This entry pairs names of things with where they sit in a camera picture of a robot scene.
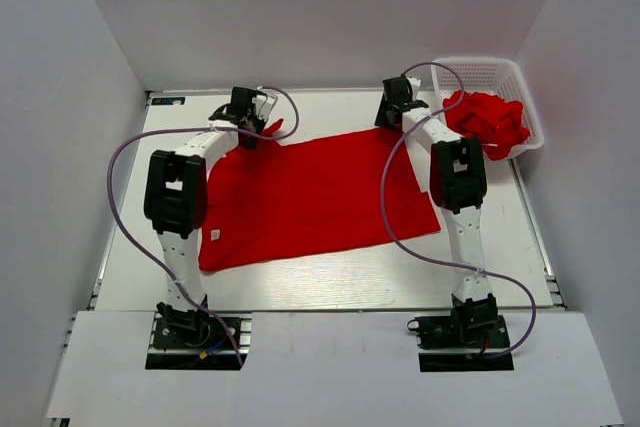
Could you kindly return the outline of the red t shirt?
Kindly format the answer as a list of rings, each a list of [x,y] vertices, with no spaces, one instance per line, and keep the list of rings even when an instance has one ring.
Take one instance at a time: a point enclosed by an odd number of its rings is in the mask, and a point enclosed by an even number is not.
[[[237,147],[207,183],[199,268],[365,248],[440,231],[396,131],[382,128]]]

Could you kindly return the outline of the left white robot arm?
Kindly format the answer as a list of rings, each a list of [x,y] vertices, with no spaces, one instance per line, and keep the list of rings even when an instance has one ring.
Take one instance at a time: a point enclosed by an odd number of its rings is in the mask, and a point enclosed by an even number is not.
[[[208,209],[207,174],[241,142],[263,133],[277,98],[258,89],[235,87],[230,101],[209,117],[204,130],[174,150],[152,153],[143,203],[162,248],[167,301],[158,313],[188,345],[211,334],[204,311],[207,295],[198,273],[198,236]]]

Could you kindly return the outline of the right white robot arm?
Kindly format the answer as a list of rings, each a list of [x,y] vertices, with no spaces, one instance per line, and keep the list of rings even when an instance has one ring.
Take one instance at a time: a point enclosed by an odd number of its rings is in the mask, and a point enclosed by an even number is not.
[[[450,129],[417,98],[418,79],[401,75],[383,80],[382,86],[374,125],[412,133],[429,153],[429,193],[445,220],[452,262],[463,266],[452,293],[449,324],[427,325],[425,331],[432,335],[427,346],[484,349],[498,321],[498,310],[486,276],[480,233],[487,192],[481,143]]]

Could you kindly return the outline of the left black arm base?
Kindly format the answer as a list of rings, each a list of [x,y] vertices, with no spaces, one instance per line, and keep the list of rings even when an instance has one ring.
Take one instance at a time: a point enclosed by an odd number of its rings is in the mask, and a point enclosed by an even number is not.
[[[239,371],[241,365],[229,336],[214,318],[199,318],[196,329],[189,330],[172,325],[156,313],[145,369]]]

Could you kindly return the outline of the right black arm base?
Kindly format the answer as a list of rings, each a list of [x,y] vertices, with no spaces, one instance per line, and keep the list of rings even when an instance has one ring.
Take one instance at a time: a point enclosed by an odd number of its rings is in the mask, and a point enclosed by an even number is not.
[[[416,336],[421,373],[482,373],[514,370],[511,353],[492,355],[511,347],[504,317],[493,326],[482,327],[463,340],[450,315],[414,317],[407,330]]]

